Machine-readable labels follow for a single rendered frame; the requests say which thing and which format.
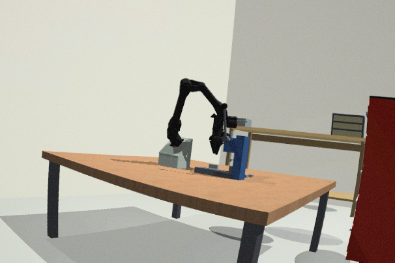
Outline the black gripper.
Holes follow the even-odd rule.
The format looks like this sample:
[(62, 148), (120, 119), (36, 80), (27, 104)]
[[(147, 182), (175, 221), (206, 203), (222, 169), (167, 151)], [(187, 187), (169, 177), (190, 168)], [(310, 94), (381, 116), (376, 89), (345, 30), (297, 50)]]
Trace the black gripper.
[(213, 154), (218, 155), (221, 145), (224, 144), (222, 141), (223, 130), (224, 129), (221, 126), (213, 126), (212, 128), (212, 135), (209, 137), (209, 142), (211, 144)]

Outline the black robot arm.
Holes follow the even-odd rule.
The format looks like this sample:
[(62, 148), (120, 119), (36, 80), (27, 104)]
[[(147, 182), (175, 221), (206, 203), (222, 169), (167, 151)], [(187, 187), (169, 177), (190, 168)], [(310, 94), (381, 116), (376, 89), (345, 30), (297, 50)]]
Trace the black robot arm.
[[(170, 141), (170, 146), (178, 147), (184, 139), (181, 139), (181, 136), (178, 134), (181, 128), (181, 113), (183, 110), (184, 102), (186, 97), (190, 94), (190, 92), (201, 92), (205, 97), (210, 101), (212, 106), (214, 107), (215, 113), (211, 116), (214, 118), (213, 126), (221, 126), (224, 127), (224, 109), (222, 108), (222, 102), (217, 100), (212, 92), (207, 88), (204, 82), (195, 81), (193, 79), (182, 79), (180, 80), (179, 85), (179, 97), (177, 99), (177, 103), (175, 106), (175, 110), (173, 116), (170, 118), (168, 122), (167, 128), (167, 138)], [(236, 128), (237, 127), (237, 117), (228, 116), (226, 109), (226, 127), (227, 128)]]

